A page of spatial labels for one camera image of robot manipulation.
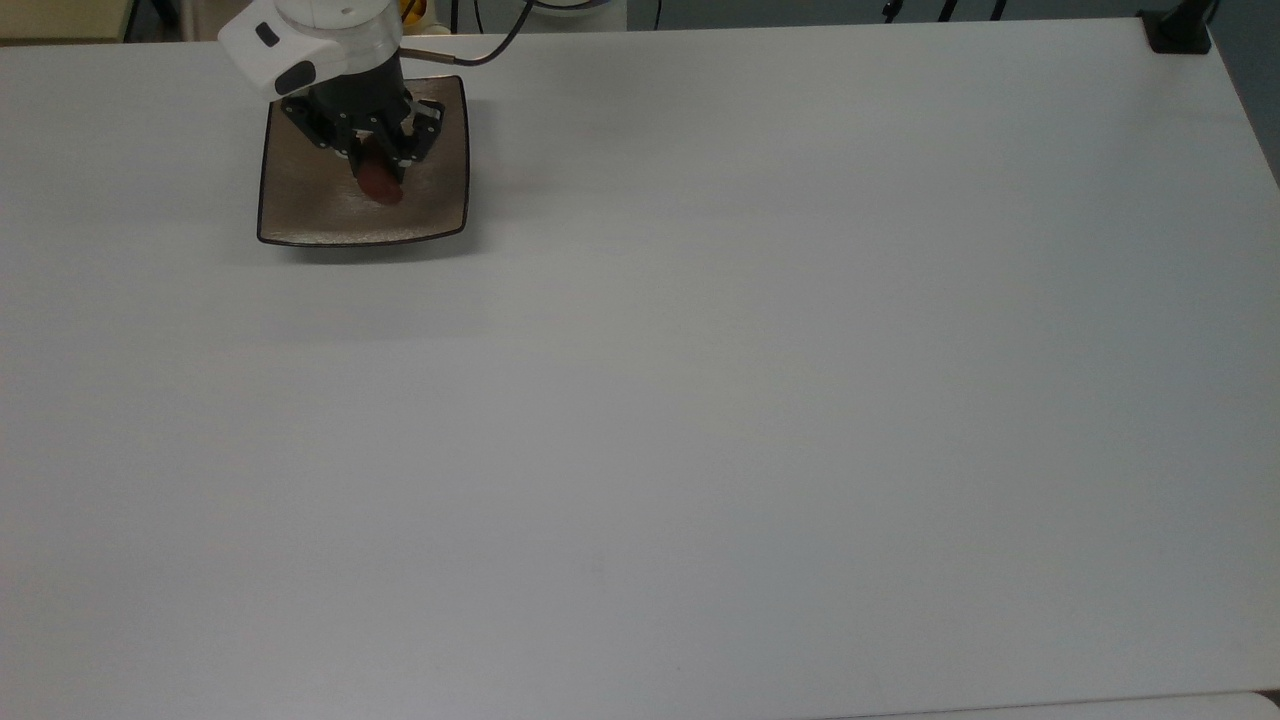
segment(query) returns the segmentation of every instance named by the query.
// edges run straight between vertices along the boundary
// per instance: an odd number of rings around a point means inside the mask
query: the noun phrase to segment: yellow object
[[[3,0],[0,45],[120,42],[132,9],[133,0]]]

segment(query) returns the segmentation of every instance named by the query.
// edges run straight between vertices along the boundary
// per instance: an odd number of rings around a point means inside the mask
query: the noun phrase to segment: white table
[[[5,720],[1280,685],[1280,193],[1216,54],[525,37],[468,229],[325,252],[253,240],[220,53],[0,50]]]

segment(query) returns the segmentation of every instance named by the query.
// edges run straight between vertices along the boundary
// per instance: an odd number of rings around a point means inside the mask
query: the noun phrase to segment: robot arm
[[[361,187],[370,174],[399,183],[434,143],[444,108],[404,88],[397,10],[393,0],[253,0],[218,40],[312,145],[347,159]]]
[[[399,47],[392,0],[253,0],[218,40],[269,101],[371,70]]]

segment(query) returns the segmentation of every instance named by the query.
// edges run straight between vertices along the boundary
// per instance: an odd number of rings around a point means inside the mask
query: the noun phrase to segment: square plate
[[[454,234],[467,223],[471,149],[467,101],[457,76],[404,81],[419,100],[444,105],[440,137],[404,170],[404,199],[365,197],[344,158],[320,150],[271,104],[257,201],[257,238],[297,247],[398,245]]]

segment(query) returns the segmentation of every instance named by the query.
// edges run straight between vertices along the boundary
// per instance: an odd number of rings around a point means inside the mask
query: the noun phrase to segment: black cable
[[[884,15],[884,24],[893,22],[893,18],[902,12],[902,0],[888,0],[884,3],[884,8],[881,14]]]
[[[484,58],[476,58],[474,60],[471,58],[456,58],[453,60],[453,64],[462,65],[463,68],[475,68],[477,65],[483,65],[493,60],[498,55],[502,55],[502,51],[506,50],[508,45],[511,45],[512,40],[516,40],[517,35],[520,35],[520,28],[525,27],[525,20],[529,19],[529,13],[532,12],[532,9],[534,9],[534,0],[525,0],[525,9],[520,12],[520,19],[516,20],[515,26],[512,26],[511,32],[507,33],[507,37],[503,37],[502,42],[499,42],[498,46],[494,47],[493,53],[489,53]]]

